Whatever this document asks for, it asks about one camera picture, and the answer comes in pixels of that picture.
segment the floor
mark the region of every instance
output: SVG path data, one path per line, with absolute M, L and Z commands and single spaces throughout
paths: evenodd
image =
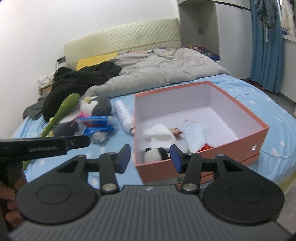
M 266 94 L 296 119 L 294 115 L 295 104 L 292 101 L 287 101 L 285 96 L 272 92 L 266 92 Z M 277 222 L 291 234 L 296 232 L 296 182 L 285 196 L 285 204 Z

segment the quilted headboard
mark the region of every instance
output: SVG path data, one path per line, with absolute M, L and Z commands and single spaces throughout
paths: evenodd
M 130 49 L 181 47 L 177 18 L 133 23 L 91 34 L 64 45 L 67 64 L 75 69 L 78 60 Z

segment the open cardboard box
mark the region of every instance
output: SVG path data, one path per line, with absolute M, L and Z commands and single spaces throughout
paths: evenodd
M 257 161 L 268 126 L 243 104 L 210 81 L 177 85 L 135 95 L 135 164 L 144 184 L 178 184 L 178 174 L 172 161 L 143 163 L 142 132 L 156 124 L 183 130 L 187 121 L 203 122 L 210 130 L 215 148 L 199 152 L 203 158 L 223 153 L 243 165 Z M 182 148 L 185 140 L 178 141 Z M 201 183 L 213 179 L 203 172 Z

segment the green plush fish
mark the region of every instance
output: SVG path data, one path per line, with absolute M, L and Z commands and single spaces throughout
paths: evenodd
M 73 93 L 67 96 L 67 98 L 62 102 L 57 113 L 49 121 L 47 127 L 43 130 L 40 138 L 46 137 L 48 133 L 53 129 L 56 123 L 58 123 L 64 116 L 68 115 L 78 104 L 80 95 L 78 93 Z M 25 170 L 30 164 L 31 160 L 24 161 L 22 169 Z

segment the finger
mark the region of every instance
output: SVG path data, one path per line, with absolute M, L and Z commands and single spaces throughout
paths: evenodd
M 20 226 L 24 221 L 22 219 L 14 221 L 11 223 L 11 225 L 15 228 L 17 228 L 18 226 Z
M 10 211 L 5 215 L 5 218 L 14 227 L 19 226 L 23 222 L 19 211 Z
M 0 199 L 14 200 L 15 191 L 0 181 Z
M 25 174 L 22 172 L 22 175 L 15 181 L 15 189 L 19 190 L 22 186 L 24 186 L 27 183 L 27 178 Z
M 17 210 L 17 205 L 16 205 L 16 203 L 15 203 L 15 201 L 13 200 L 13 201 L 8 201 L 7 202 L 7 208 L 9 209 L 9 210 Z

